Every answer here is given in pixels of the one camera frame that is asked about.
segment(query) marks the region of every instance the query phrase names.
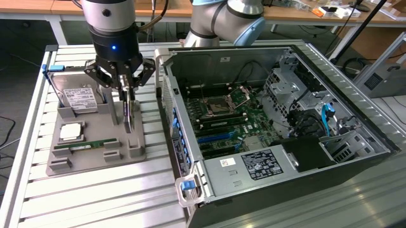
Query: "green circuit board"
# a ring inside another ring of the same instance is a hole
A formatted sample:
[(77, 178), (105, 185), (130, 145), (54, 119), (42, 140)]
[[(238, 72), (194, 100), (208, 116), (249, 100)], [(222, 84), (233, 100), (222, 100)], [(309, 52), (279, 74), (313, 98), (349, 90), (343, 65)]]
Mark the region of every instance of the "green circuit board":
[[(185, 97), (184, 101), (205, 159), (264, 148), (280, 139), (261, 107), (257, 107), (255, 96), (246, 90), (236, 88), (229, 97)], [(226, 139), (204, 142), (206, 138), (226, 134), (230, 135)]]

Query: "hard drive label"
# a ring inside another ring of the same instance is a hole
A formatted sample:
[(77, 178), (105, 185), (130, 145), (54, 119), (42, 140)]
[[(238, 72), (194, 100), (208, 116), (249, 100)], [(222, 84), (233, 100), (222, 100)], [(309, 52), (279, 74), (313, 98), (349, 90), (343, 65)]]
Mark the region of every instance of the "hard drive label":
[(240, 157), (253, 181), (283, 173), (269, 149), (241, 155)]
[(73, 110), (96, 108), (97, 103), (90, 88), (64, 89), (62, 92)]

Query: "ur robot arm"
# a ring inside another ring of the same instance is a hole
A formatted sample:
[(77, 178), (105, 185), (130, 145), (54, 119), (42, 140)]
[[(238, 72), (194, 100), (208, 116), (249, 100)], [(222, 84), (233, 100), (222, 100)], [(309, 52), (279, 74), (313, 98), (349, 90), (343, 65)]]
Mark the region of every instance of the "ur robot arm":
[(193, 0), (185, 47), (251, 45), (265, 25), (260, 0)]
[[(85, 63), (85, 74), (105, 88), (116, 89), (122, 102), (124, 125), (126, 133), (132, 132), (132, 104), (134, 90), (148, 81), (154, 62), (142, 58), (138, 50), (137, 32), (148, 29), (162, 17), (162, 13), (145, 26), (134, 23), (133, 0), (81, 0), (96, 58)], [(133, 72), (141, 66), (141, 73)]]

